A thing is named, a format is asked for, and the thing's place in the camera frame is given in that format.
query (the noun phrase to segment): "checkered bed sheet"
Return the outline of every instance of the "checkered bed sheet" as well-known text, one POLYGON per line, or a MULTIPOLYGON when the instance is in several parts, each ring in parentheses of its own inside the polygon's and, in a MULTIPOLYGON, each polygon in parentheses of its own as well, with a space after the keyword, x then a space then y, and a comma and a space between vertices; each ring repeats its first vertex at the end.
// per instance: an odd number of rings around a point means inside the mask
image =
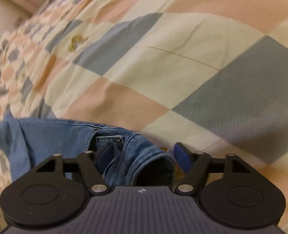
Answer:
MULTIPOLYGON (((75 119, 236 153, 285 194, 288 0, 56 0, 2 41, 0 122, 75 119)), ((0 150, 0 193, 11 182, 0 150)))

